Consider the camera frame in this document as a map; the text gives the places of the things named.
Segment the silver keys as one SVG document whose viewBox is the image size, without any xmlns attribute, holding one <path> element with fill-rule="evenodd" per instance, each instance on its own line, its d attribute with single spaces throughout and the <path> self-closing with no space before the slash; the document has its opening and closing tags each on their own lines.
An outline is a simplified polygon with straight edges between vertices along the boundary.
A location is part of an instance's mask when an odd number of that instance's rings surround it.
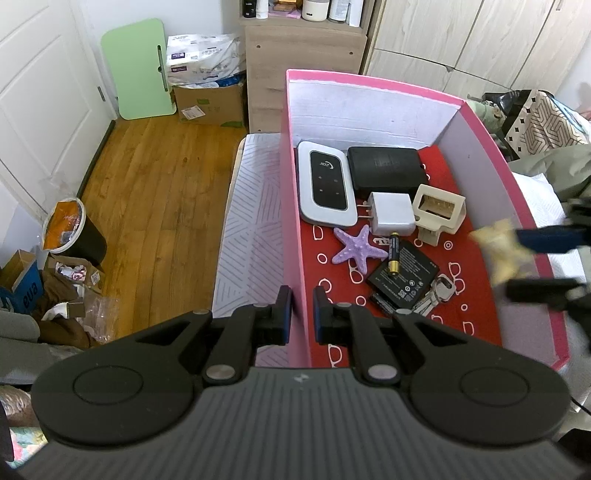
<svg viewBox="0 0 591 480">
<path fill-rule="evenodd" d="M 413 312 L 428 318 L 438 305 L 447 303 L 455 295 L 456 290 L 454 281 L 445 274 L 440 274 L 424 298 L 415 305 Z"/>
</svg>

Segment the AA battery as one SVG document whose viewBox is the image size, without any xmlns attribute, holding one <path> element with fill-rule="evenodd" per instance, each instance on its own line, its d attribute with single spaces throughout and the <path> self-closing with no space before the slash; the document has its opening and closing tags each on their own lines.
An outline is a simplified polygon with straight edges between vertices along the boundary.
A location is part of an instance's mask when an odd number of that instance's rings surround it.
<svg viewBox="0 0 591 480">
<path fill-rule="evenodd" d="M 390 235 L 388 260 L 389 272 L 392 275 L 398 275 L 400 271 L 400 235 L 397 232 L 393 232 Z"/>
</svg>

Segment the beige plastic clip holder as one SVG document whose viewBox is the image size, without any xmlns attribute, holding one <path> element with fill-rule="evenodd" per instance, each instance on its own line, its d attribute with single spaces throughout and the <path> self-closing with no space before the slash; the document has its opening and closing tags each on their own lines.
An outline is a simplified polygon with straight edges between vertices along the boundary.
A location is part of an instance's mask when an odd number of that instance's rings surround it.
<svg viewBox="0 0 591 480">
<path fill-rule="evenodd" d="M 466 198 L 421 184 L 413 201 L 418 239 L 437 247 L 442 233 L 455 235 L 467 216 Z"/>
</svg>

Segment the white charger cube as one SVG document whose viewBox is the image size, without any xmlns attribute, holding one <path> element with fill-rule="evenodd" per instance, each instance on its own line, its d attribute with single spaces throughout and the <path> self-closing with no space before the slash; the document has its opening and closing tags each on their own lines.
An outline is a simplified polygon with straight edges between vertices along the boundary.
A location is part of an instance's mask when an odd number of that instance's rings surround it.
<svg viewBox="0 0 591 480">
<path fill-rule="evenodd" d="M 416 229 L 416 218 L 411 198 L 404 193 L 373 192 L 367 201 L 358 205 L 367 211 L 370 231 L 374 236 L 387 237 L 393 233 L 410 236 Z"/>
</svg>

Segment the pink storage box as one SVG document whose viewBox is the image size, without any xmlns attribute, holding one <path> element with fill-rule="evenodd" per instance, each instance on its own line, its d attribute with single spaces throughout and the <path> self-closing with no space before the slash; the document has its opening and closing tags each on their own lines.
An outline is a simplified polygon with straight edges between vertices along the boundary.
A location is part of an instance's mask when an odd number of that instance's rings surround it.
<svg viewBox="0 0 591 480">
<path fill-rule="evenodd" d="M 287 71 L 280 138 L 283 277 L 294 291 L 294 367 L 345 367 L 315 342 L 312 293 L 379 314 L 397 308 L 563 367 L 562 313 L 492 286 L 480 247 L 495 224 L 534 217 L 484 125 L 459 98 L 361 75 Z"/>
</svg>

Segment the purple starfish toy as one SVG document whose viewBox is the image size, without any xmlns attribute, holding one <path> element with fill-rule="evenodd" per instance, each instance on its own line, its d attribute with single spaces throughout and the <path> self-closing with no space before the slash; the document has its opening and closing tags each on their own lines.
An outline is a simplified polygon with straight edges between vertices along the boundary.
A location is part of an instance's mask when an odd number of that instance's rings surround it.
<svg viewBox="0 0 591 480">
<path fill-rule="evenodd" d="M 344 230 L 335 227 L 334 235 L 342 243 L 342 250 L 332 257 L 332 264 L 334 265 L 353 260 L 356 269 L 362 275 L 367 275 L 369 259 L 386 260 L 389 256 L 385 250 L 370 245 L 370 227 L 368 225 L 363 225 L 363 228 L 356 236 L 349 235 Z"/>
</svg>

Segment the yellow star toy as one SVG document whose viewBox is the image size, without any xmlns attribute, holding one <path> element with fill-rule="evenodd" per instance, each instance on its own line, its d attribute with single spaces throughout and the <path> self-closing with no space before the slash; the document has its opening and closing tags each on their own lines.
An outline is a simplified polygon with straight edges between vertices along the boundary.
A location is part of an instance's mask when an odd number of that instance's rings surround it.
<svg viewBox="0 0 591 480">
<path fill-rule="evenodd" d="M 533 260 L 534 253 L 519 243 L 517 231 L 509 219 L 474 230 L 469 236 L 489 259 L 493 287 L 526 277 L 525 267 Z"/>
</svg>

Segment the white paper pack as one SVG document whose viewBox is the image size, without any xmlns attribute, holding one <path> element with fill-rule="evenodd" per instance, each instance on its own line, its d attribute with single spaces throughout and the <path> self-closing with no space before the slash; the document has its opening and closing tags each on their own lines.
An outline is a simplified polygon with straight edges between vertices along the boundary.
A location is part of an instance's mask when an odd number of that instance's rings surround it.
<svg viewBox="0 0 591 480">
<path fill-rule="evenodd" d="M 245 71 L 245 47 L 238 34 L 169 36 L 166 77 L 170 86 L 223 80 Z"/>
</svg>

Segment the white jar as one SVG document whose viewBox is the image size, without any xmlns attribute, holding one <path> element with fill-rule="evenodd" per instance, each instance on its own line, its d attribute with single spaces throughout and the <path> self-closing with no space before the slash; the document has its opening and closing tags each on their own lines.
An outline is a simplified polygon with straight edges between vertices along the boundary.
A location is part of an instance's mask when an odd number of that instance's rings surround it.
<svg viewBox="0 0 591 480">
<path fill-rule="evenodd" d="M 311 22 L 322 22 L 328 18 L 329 0 L 304 0 L 301 4 L 301 18 Z"/>
</svg>

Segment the patterned tote bag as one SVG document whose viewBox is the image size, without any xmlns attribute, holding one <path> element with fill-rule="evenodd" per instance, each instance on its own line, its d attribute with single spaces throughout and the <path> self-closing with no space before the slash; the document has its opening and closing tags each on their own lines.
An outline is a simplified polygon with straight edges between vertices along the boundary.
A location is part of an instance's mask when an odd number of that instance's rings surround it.
<svg viewBox="0 0 591 480">
<path fill-rule="evenodd" d="M 590 123 L 551 93 L 520 91 L 502 132 L 514 159 L 590 143 Z"/>
</svg>

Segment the white portable wifi router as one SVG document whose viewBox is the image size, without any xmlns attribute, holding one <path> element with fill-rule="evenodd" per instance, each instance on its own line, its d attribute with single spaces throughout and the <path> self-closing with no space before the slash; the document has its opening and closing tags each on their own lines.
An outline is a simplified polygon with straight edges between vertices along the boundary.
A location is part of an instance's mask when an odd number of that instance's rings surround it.
<svg viewBox="0 0 591 480">
<path fill-rule="evenodd" d="M 297 192 L 301 217 L 308 223 L 349 228 L 358 222 L 348 158 L 339 149 L 298 143 Z"/>
</svg>

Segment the black power bank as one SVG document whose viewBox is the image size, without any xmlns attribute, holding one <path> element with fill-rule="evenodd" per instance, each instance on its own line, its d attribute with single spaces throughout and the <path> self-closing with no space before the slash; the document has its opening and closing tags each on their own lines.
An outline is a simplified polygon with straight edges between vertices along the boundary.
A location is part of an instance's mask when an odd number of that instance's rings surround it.
<svg viewBox="0 0 591 480">
<path fill-rule="evenodd" d="M 419 186 L 429 183 L 415 149 L 351 147 L 346 156 L 358 199 L 368 199 L 375 192 L 408 194 L 414 199 Z"/>
</svg>

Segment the wooden bookshelf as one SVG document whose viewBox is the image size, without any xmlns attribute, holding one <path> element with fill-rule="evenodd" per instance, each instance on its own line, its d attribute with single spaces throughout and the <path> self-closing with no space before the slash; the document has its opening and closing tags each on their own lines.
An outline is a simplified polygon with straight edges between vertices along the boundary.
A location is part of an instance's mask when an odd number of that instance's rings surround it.
<svg viewBox="0 0 591 480">
<path fill-rule="evenodd" d="M 243 1 L 247 120 L 252 133 L 276 133 L 290 69 L 359 73 L 372 1 L 330 1 L 328 18 L 301 18 L 302 1 Z"/>
</svg>

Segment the black phone battery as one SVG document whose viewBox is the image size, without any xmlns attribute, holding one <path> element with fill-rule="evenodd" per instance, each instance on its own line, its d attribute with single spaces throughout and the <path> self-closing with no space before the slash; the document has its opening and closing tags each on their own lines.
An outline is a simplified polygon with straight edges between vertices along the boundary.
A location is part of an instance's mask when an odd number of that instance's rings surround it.
<svg viewBox="0 0 591 480">
<path fill-rule="evenodd" d="M 440 268 L 434 261 L 412 242 L 401 240 L 399 274 L 392 275 L 388 262 L 384 261 L 367 276 L 366 281 L 392 307 L 412 310 L 439 273 Z"/>
</svg>

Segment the white door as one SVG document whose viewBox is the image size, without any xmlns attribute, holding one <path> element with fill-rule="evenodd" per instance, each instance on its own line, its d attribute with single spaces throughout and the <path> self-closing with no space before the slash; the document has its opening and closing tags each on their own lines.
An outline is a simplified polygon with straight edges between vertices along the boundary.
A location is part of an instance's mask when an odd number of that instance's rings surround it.
<svg viewBox="0 0 591 480">
<path fill-rule="evenodd" d="M 81 194 L 116 115 L 76 1 L 1 4 L 1 180 L 37 219 Z"/>
</svg>

